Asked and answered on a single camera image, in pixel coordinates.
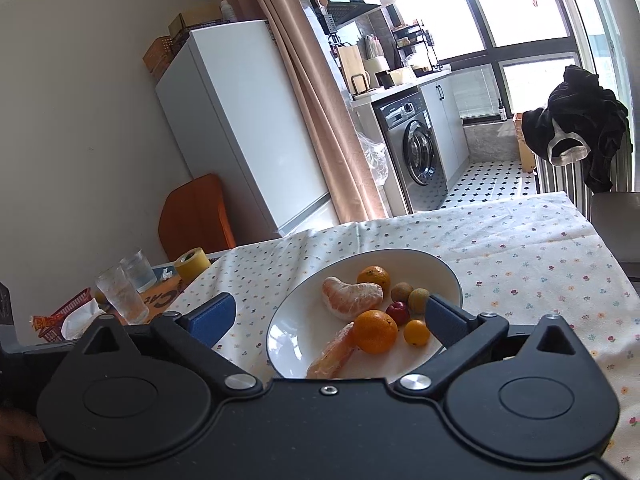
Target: tablecloth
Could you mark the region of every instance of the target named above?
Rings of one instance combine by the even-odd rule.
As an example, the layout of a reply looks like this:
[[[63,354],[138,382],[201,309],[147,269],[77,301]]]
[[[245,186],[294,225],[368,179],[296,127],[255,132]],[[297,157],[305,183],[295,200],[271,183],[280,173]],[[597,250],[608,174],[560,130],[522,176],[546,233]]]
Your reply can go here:
[[[640,298],[564,193],[459,206],[349,223],[236,248],[175,301],[186,313],[219,292],[238,305],[236,324],[216,351],[267,381],[270,319],[287,294],[319,269],[352,254],[412,248],[456,273],[464,308],[514,324],[560,313],[591,351],[620,400],[620,422],[605,458],[640,478]]]

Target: person's hand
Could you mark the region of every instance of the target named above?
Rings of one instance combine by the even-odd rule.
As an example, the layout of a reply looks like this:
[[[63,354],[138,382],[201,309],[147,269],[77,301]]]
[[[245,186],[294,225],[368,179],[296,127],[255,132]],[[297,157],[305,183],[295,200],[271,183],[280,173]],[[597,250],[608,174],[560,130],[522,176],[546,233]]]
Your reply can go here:
[[[14,478],[26,475],[24,449],[20,441],[45,440],[38,420],[33,415],[15,408],[0,408],[0,466]]]

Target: chair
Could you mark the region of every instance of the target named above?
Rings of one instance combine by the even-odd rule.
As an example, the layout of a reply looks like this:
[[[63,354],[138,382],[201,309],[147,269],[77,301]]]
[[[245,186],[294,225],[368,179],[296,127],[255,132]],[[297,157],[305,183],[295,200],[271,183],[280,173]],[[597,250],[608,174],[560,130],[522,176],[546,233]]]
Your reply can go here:
[[[236,240],[226,218],[220,179],[206,174],[169,193],[158,235],[170,260],[194,247],[202,247],[205,253],[234,248]]]
[[[640,193],[596,193],[591,223],[632,282],[640,282]]]

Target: yellow tape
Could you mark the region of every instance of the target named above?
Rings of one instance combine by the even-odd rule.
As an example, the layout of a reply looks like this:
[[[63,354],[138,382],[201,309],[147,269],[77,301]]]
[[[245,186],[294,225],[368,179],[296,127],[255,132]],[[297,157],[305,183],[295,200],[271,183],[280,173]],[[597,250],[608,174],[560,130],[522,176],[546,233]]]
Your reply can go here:
[[[209,259],[200,247],[187,251],[174,263],[185,285],[189,285],[210,266]]]

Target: glass cup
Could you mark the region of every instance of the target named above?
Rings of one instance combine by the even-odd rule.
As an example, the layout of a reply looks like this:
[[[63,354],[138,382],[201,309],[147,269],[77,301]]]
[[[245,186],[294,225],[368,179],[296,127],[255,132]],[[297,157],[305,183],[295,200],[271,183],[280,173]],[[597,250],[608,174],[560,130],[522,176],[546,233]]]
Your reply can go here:
[[[149,309],[121,266],[111,267],[103,272],[95,280],[95,284],[128,324],[141,324],[149,315]]]
[[[138,292],[145,292],[156,284],[156,274],[142,250],[129,258],[121,259],[120,265]]]

